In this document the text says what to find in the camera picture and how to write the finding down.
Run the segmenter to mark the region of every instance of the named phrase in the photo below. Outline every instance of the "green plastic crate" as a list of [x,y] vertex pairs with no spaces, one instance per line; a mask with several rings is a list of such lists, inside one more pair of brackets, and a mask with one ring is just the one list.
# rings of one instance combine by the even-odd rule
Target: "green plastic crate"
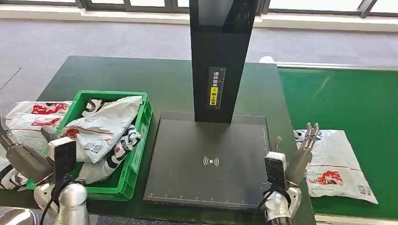
[[[136,129],[141,134],[141,141],[124,159],[122,165],[120,165],[106,181],[86,185],[89,199],[129,201],[133,197],[146,136],[149,130],[149,123],[152,118],[152,107],[149,104],[148,95],[145,92],[79,91],[57,130],[57,134],[59,134],[68,123],[81,118],[82,112],[86,108],[90,98],[118,100],[128,96],[142,96],[143,98],[143,103],[139,108],[138,115],[133,121]],[[72,172],[72,176],[77,177],[82,165],[83,163],[77,164],[76,169]],[[34,189],[35,187],[36,185],[33,184],[32,181],[28,182],[28,189]]]

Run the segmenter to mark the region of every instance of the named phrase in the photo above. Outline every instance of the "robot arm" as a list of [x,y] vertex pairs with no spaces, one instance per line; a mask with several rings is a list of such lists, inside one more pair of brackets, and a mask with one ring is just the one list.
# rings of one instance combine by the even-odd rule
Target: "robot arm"
[[[54,225],[89,225],[87,190],[69,177],[69,172],[76,165],[76,142],[68,137],[57,139],[52,130],[45,127],[42,127],[41,132],[49,141],[48,156],[20,143],[6,126],[4,118],[0,117],[0,144],[7,151],[7,159],[18,172],[37,184],[34,198],[44,210],[40,225],[47,212],[54,218]],[[31,212],[13,211],[2,219],[7,220],[17,213],[28,215]],[[36,217],[27,219],[33,225],[39,223]]]
[[301,190],[298,186],[311,163],[311,150],[318,132],[318,123],[315,123],[314,128],[307,123],[304,141],[288,164],[286,156],[279,151],[282,142],[280,137],[265,157],[268,181],[272,184],[263,199],[267,225],[294,225],[293,217],[301,201]]

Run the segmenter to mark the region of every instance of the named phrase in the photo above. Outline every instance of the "green table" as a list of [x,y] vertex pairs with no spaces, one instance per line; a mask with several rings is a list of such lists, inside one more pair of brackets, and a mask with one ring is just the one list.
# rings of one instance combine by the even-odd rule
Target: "green table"
[[279,65],[291,123],[344,130],[379,204],[311,198],[316,213],[398,219],[398,69]]
[[[88,201],[90,213],[200,223],[252,223],[252,213],[142,203],[160,112],[193,111],[190,61],[71,56],[38,100],[72,100],[79,90],[145,91],[153,106],[153,118],[133,199],[129,202]],[[294,154],[296,146],[292,127],[275,65],[246,63],[235,114],[266,116],[270,139],[281,136],[284,139],[281,150],[288,158]],[[303,199],[294,220],[298,225],[313,225],[314,213],[305,182],[300,187]],[[0,198],[4,206],[36,208],[31,191],[2,191]],[[260,222],[265,224],[264,218],[260,218]]]

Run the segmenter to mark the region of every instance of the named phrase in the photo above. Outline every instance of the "cable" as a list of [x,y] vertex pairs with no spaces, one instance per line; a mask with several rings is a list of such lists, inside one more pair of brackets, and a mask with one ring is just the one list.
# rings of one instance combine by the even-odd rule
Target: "cable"
[[265,193],[268,193],[262,200],[261,200],[261,202],[259,203],[259,205],[257,206],[257,208],[256,208],[256,211],[254,212],[254,215],[253,215],[253,225],[255,225],[256,223],[257,223],[257,215],[258,215],[258,213],[260,212],[260,210],[261,210],[261,206],[265,203],[265,201],[267,201],[267,199],[272,195],[272,193],[275,191],[276,189],[275,189],[275,186],[274,185],[271,185],[271,187],[267,190],[267,191],[264,191],[264,195],[265,195]]
[[43,225],[44,223],[44,218],[46,217],[47,211],[50,208],[51,204],[57,199],[59,198],[61,191],[69,184],[69,180],[63,180],[61,185],[58,187],[58,189],[56,189],[54,191],[54,194],[51,196],[50,201],[47,203],[46,207],[43,210],[43,214],[41,215],[40,218],[40,225]]

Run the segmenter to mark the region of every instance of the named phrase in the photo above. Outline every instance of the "gray carpet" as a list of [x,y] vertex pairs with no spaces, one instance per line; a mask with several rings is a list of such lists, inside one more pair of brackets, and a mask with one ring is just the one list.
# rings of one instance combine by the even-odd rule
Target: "gray carpet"
[[[15,102],[35,100],[70,55],[191,58],[188,25],[0,19],[0,37],[0,115]],[[283,62],[398,67],[398,34],[254,29],[246,61],[268,55]],[[101,225],[151,223],[96,219]]]

